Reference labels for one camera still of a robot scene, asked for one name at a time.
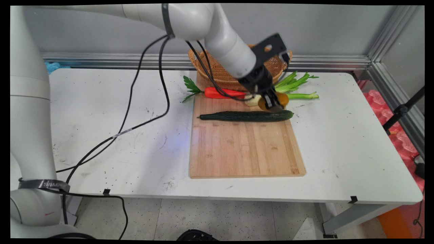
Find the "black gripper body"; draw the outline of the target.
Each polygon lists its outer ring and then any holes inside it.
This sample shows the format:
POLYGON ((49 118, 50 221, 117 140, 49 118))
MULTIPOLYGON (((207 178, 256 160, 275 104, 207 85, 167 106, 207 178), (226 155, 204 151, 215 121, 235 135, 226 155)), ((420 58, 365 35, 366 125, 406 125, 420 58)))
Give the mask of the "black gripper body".
POLYGON ((276 95, 273 76, 264 64, 254 68, 246 76, 239 78, 238 82, 251 94, 276 95))

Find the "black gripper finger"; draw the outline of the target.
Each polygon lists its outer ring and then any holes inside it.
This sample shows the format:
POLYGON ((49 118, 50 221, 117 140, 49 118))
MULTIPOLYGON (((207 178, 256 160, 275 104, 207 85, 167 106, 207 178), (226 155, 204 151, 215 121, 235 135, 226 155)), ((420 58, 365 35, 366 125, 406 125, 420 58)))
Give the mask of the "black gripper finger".
POLYGON ((273 110, 275 107, 275 94, 264 93, 262 96, 262 106, 264 110, 273 110))
POLYGON ((275 94, 275 107, 273 110, 284 110, 284 93, 277 92, 274 88, 271 93, 275 94))

